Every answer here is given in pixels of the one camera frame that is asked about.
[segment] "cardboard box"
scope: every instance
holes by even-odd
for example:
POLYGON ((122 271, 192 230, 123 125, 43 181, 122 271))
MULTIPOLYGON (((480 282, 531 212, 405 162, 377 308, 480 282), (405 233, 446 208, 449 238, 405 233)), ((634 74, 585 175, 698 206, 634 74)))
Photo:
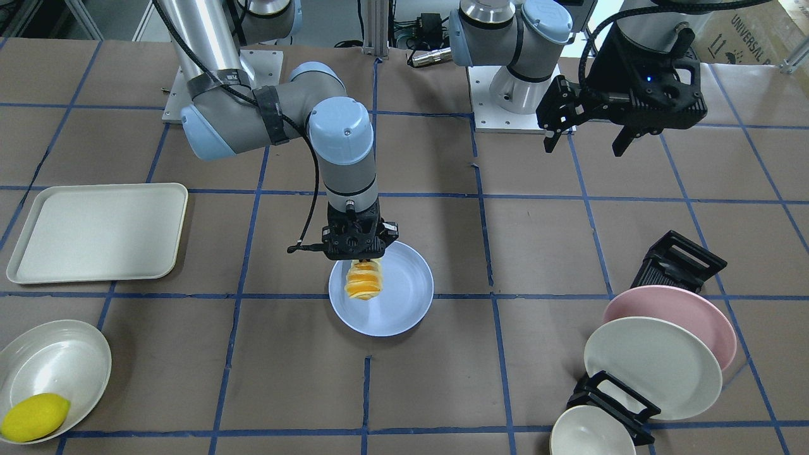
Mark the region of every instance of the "cardboard box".
MULTIPOLYGON (((809 0, 778 0, 736 11, 715 11, 697 31, 700 60, 732 65, 778 65, 809 34, 809 0)), ((809 96, 809 63, 793 76, 809 96)))

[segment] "round plate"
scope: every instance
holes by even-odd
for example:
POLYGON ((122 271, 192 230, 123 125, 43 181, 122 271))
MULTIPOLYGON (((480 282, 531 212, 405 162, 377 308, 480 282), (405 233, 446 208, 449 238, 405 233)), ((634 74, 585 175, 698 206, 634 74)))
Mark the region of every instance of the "round plate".
POLYGON ((551 431, 551 455, 635 455, 623 425, 595 406, 574 406, 551 431))
POLYGON ((693 292, 671 286, 640 286, 622 292, 604 310, 604 322, 629 316, 663 319, 696 335, 724 370, 736 356, 736 332, 724 314, 693 292))
POLYGON ((345 275, 351 261, 338 261, 328 277, 328 298, 334 311, 354 330, 374 337, 401 334, 427 314, 433 302, 433 274, 415 249, 394 242, 382 258, 383 289, 373 299, 350 299, 345 275))
POLYGON ((10 444, 35 444, 70 430, 101 399, 112 371, 107 339, 81 321, 53 321, 17 337, 0 351, 0 419, 22 400, 57 393, 70 401, 65 422, 44 438, 10 444))
MULTIPOLYGON (((722 391, 722 369, 699 338, 671 322, 624 317, 599 327, 584 347, 584 366, 593 376, 610 372, 661 412, 654 419, 679 420, 710 408, 722 391)), ((612 384, 599 389, 632 412, 640 403, 612 384)))

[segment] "yellow lemon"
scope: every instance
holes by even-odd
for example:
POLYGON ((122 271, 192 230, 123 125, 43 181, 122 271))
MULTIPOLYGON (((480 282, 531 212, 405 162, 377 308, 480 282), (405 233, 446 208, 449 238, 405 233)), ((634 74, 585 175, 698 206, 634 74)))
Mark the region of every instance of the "yellow lemon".
POLYGON ((369 300, 382 292, 382 264, 379 259, 352 261, 345 276, 345 293, 351 299, 369 300))
POLYGON ((55 393, 40 393, 8 411, 0 433, 14 442, 28 442, 54 432, 67 418, 70 402, 55 393))

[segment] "pink bowl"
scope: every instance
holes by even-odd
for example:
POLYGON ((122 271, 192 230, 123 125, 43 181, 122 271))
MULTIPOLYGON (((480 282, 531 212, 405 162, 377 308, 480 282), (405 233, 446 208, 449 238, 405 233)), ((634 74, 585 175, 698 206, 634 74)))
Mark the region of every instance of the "pink bowl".
POLYGON ((604 323, 622 317, 654 317, 679 325, 714 353, 722 370, 736 356, 736 332, 708 300, 678 287, 640 286, 622 292, 604 310, 604 323))

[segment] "black plate holder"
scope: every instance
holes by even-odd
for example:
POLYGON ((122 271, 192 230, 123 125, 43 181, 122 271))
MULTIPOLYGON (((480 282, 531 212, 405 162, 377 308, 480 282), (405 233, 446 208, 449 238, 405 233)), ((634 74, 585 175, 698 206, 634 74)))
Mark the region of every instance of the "black plate holder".
POLYGON ((593 377, 589 377, 585 373, 582 379, 578 380, 573 395, 570 396, 567 402, 567 408, 570 409, 571 407, 582 405, 596 406, 606 411, 607 414, 611 415, 626 428, 626 431, 629 432, 629 436, 632 438, 633 444, 636 446, 654 443, 654 436, 645 430, 643 425, 648 422, 650 417, 660 414, 660 408, 608 372, 600 371, 593 375, 593 377), (599 390, 599 385, 604 381, 612 382, 616 387, 641 403, 644 409, 637 414, 626 409, 626 407, 620 404, 615 398, 599 390))
POLYGON ((632 287, 663 284, 698 293, 705 281, 726 266, 721 257, 669 231, 646 253, 632 287))

